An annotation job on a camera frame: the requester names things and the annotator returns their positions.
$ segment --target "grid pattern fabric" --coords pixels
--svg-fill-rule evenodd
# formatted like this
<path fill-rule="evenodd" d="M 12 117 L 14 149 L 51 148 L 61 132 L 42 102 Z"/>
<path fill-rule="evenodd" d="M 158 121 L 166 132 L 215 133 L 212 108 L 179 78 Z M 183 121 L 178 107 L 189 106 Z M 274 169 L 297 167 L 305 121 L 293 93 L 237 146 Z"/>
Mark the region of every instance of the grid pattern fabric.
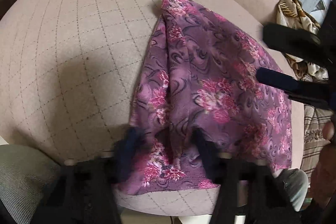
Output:
<path fill-rule="evenodd" d="M 260 41 L 260 24 L 235 1 L 194 1 Z M 59 162 L 110 150 L 128 122 L 160 6 L 161 0 L 18 0 L 0 21 L 0 135 Z M 130 209 L 177 216 L 211 213 L 216 193 L 117 197 Z"/>

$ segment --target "blanket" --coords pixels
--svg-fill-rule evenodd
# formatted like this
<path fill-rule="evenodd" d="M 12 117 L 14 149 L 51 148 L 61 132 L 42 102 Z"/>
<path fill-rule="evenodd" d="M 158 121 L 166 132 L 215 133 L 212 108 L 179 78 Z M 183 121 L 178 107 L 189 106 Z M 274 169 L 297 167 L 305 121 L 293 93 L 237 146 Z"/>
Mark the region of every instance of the blanket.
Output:
<path fill-rule="evenodd" d="M 259 84 L 256 69 L 281 71 L 265 49 L 192 0 L 163 0 L 135 91 L 130 125 L 144 130 L 128 194 L 217 187 L 190 143 L 193 127 L 221 152 L 291 167 L 291 102 Z"/>

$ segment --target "striped fabric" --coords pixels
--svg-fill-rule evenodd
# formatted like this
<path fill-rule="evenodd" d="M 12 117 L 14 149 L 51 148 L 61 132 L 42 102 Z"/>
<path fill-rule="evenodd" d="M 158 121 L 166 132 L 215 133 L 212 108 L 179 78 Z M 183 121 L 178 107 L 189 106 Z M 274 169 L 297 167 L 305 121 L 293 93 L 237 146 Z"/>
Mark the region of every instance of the striped fabric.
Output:
<path fill-rule="evenodd" d="M 326 82 L 317 80 L 309 74 L 304 75 L 301 80 L 315 83 Z M 323 138 L 322 129 L 330 121 L 331 115 L 330 110 L 304 105 L 304 151 L 301 169 L 307 173 L 309 180 L 319 161 L 320 151 L 323 146 L 330 143 Z"/>

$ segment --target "black cloth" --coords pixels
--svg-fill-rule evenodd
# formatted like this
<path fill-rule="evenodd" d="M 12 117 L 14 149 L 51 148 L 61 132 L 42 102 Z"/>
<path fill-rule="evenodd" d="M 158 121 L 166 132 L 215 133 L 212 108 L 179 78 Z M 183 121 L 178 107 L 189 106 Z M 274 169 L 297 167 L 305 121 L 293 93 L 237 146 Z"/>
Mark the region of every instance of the black cloth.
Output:
<path fill-rule="evenodd" d="M 302 224 L 320 224 L 323 209 L 314 200 L 312 200 L 310 205 L 300 213 Z"/>

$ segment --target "human hand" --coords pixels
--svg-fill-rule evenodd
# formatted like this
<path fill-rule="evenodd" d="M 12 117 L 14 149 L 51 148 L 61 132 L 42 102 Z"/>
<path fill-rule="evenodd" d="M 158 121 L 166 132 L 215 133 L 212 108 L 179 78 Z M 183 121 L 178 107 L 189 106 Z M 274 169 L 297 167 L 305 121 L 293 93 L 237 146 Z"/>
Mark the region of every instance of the human hand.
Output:
<path fill-rule="evenodd" d="M 332 140 L 335 126 L 330 121 L 322 130 L 323 137 Z M 326 145 L 320 152 L 319 162 L 310 178 L 310 190 L 313 199 L 325 208 L 336 192 L 336 144 Z"/>

